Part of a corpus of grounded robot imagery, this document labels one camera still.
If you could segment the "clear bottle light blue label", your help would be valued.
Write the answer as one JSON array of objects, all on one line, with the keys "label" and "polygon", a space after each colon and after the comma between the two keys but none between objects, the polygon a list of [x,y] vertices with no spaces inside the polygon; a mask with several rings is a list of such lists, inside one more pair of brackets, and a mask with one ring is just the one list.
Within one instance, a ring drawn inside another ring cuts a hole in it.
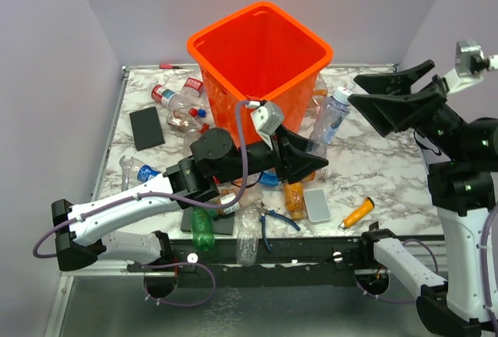
[{"label": "clear bottle light blue label", "polygon": [[159,170],[156,170],[147,163],[144,163],[134,157],[127,160],[125,164],[125,174],[128,177],[129,181],[136,181],[140,184],[143,184],[160,174]]}]

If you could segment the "large orange label juice bottle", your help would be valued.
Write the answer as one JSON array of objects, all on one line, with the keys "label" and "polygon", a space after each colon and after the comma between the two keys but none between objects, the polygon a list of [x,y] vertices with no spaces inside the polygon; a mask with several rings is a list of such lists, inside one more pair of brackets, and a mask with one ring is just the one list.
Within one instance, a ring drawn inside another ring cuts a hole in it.
[{"label": "large orange label juice bottle", "polygon": [[331,176],[331,171],[324,167],[306,176],[302,182],[325,181]]}]

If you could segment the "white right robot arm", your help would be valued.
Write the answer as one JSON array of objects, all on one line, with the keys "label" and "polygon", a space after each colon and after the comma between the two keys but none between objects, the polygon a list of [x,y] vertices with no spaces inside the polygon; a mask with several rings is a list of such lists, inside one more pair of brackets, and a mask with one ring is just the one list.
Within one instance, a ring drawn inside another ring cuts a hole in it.
[{"label": "white right robot arm", "polygon": [[497,171],[497,121],[465,121],[447,97],[480,83],[497,68],[496,56],[459,58],[453,70],[434,76],[419,92],[412,85],[434,67],[425,61],[387,74],[362,74],[363,94],[350,103],[380,135],[414,129],[447,157],[428,168],[428,189],[444,232],[447,277],[431,272],[388,229],[364,233],[357,258],[367,267],[383,265],[416,302],[429,332],[479,336],[497,330],[497,284],[491,226],[497,214],[492,175]]}]

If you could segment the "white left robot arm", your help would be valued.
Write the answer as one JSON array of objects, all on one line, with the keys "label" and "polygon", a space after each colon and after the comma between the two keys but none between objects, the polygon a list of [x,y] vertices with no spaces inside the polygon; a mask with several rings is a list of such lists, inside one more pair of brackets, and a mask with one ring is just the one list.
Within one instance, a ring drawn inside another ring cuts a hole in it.
[{"label": "white left robot arm", "polygon": [[191,144],[192,154],[135,188],[111,197],[74,205],[65,199],[51,205],[58,267],[63,272],[84,269],[101,255],[166,269],[172,259],[164,234],[152,242],[136,237],[117,238],[115,232],[160,213],[195,205],[218,209],[218,185],[274,169],[280,181],[295,184],[328,165],[307,153],[307,140],[279,126],[270,137],[247,146],[235,145],[223,128],[211,128]]}]

